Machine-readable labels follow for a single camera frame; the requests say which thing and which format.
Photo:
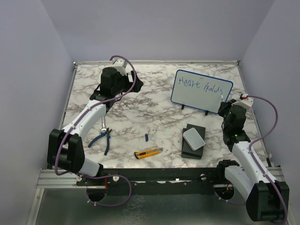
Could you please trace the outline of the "blue framed whiteboard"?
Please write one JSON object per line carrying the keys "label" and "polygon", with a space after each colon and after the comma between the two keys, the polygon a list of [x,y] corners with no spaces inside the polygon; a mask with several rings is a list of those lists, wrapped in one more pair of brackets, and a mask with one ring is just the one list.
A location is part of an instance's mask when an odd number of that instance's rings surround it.
{"label": "blue framed whiteboard", "polygon": [[175,74],[171,102],[217,113],[221,95],[226,101],[232,89],[232,81],[179,69]]}

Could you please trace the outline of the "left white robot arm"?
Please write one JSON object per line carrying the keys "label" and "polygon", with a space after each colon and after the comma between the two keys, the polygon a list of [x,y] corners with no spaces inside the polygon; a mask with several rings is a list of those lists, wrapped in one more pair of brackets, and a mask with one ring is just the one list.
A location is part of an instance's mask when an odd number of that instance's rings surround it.
{"label": "left white robot arm", "polygon": [[110,66],[102,70],[100,84],[85,108],[63,129],[53,129],[49,134],[47,163],[54,167],[58,176],[71,172],[87,176],[93,185],[103,181],[103,165],[86,158],[83,140],[116,101],[130,92],[138,93],[142,86],[143,82],[134,68],[130,73],[124,66]]}

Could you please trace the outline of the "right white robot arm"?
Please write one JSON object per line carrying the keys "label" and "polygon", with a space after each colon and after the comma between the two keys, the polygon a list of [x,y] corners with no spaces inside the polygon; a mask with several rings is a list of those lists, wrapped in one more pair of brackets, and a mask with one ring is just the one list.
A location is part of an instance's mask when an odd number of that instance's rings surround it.
{"label": "right white robot arm", "polygon": [[238,161],[219,162],[215,177],[220,183],[233,184],[243,196],[252,221],[284,224],[288,216],[289,187],[264,166],[244,131],[246,112],[252,104],[253,96],[249,95],[220,103],[217,113],[223,118],[223,141]]}

